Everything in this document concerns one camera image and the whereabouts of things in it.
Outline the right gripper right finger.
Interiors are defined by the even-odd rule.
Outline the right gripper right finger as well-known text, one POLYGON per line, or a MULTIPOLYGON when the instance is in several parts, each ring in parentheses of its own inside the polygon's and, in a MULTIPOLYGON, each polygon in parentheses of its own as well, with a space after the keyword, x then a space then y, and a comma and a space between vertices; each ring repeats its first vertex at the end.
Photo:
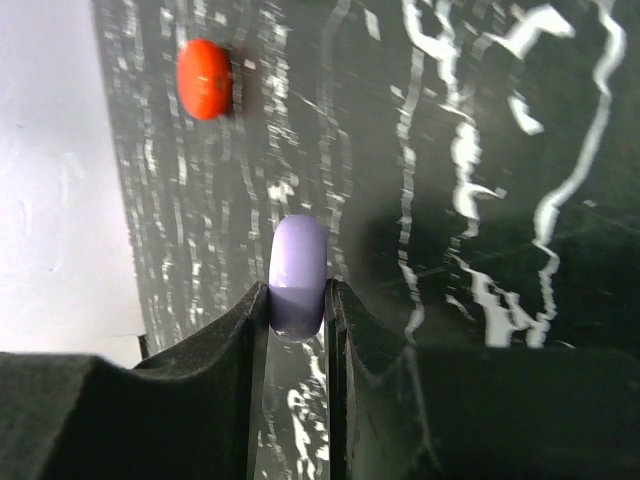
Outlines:
POLYGON ((607 349, 416 346, 325 289, 334 479, 635 479, 639 362, 607 349))

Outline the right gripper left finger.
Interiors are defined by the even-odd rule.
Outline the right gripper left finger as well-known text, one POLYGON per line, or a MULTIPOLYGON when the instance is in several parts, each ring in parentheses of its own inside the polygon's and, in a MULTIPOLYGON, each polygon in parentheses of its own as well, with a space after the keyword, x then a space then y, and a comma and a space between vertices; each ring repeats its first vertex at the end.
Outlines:
POLYGON ((101 357, 1 357, 5 479, 250 479, 268 290, 132 369, 101 357))

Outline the purple earbud charging case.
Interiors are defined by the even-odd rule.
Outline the purple earbud charging case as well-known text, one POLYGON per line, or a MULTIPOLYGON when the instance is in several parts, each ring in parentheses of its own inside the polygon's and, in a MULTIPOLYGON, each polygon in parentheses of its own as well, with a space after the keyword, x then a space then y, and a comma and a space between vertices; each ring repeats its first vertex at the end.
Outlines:
POLYGON ((277 337, 301 343, 317 334, 326 280, 324 227, 311 216, 285 217, 273 236, 268 275, 270 325, 277 337))

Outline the red earbud charging case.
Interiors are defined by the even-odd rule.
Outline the red earbud charging case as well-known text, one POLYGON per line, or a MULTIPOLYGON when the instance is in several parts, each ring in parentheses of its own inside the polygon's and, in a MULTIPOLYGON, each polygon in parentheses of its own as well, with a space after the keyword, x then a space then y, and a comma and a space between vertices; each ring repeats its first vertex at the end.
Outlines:
POLYGON ((189 40, 176 62, 176 85, 186 112, 197 120, 227 115, 232 103, 232 68, 227 51, 204 38, 189 40))

